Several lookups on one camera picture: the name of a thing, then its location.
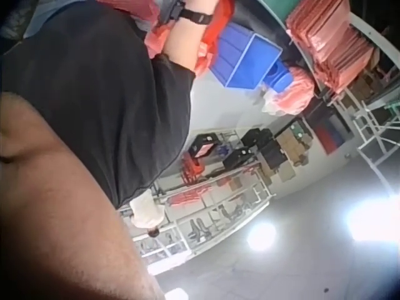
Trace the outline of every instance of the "stack of red bags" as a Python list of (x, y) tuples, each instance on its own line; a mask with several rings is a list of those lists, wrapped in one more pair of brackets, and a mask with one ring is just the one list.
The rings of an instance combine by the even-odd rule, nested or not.
[(373, 52), (349, 17), (349, 0), (302, 0), (286, 19), (289, 35), (312, 54), (317, 77), (336, 93), (365, 68)]

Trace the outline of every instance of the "black box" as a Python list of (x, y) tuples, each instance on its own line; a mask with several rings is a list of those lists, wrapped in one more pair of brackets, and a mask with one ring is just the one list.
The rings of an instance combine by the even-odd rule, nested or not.
[(274, 136), (268, 128), (261, 130), (257, 138), (257, 148), (260, 150), (264, 146), (266, 146), (271, 140), (274, 139)]
[(219, 144), (219, 139), (215, 133), (199, 134), (194, 139), (188, 152), (192, 158), (203, 158), (208, 156)]
[(249, 148), (256, 145), (260, 132), (261, 130), (259, 128), (253, 128), (246, 132), (246, 134), (241, 138), (243, 145)]
[(242, 147), (232, 151), (222, 163), (225, 169), (233, 170), (242, 166), (252, 156), (253, 152), (248, 147)]
[(282, 163), (288, 160), (288, 157), (275, 139), (271, 140), (266, 146), (261, 148), (260, 153), (271, 170), (277, 169)]

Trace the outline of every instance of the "ceiling light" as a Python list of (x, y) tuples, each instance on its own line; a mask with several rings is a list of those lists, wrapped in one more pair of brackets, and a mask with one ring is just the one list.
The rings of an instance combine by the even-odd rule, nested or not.
[(400, 241), (400, 204), (397, 199), (367, 201), (347, 217), (355, 241)]
[(165, 300), (189, 300), (189, 296), (183, 289), (179, 287), (167, 292), (165, 294)]
[(247, 242), (254, 251), (265, 251), (275, 241), (276, 230), (272, 224), (261, 223), (251, 229)]

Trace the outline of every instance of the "blurry skin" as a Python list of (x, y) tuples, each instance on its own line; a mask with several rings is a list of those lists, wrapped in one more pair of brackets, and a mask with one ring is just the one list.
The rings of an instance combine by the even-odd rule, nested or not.
[[(193, 70), (205, 28), (180, 19), (163, 51)], [(164, 299), (103, 190), (17, 95), (1, 94), (0, 138), (1, 266), (29, 298)]]

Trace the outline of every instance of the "blue plastic bin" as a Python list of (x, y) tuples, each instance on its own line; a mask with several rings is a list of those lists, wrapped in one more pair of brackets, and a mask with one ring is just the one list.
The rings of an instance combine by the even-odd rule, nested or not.
[(229, 23), (219, 36), (212, 73), (228, 88), (255, 89), (282, 53), (265, 37)]
[(262, 81), (277, 93), (281, 93), (292, 84), (293, 75), (278, 59)]

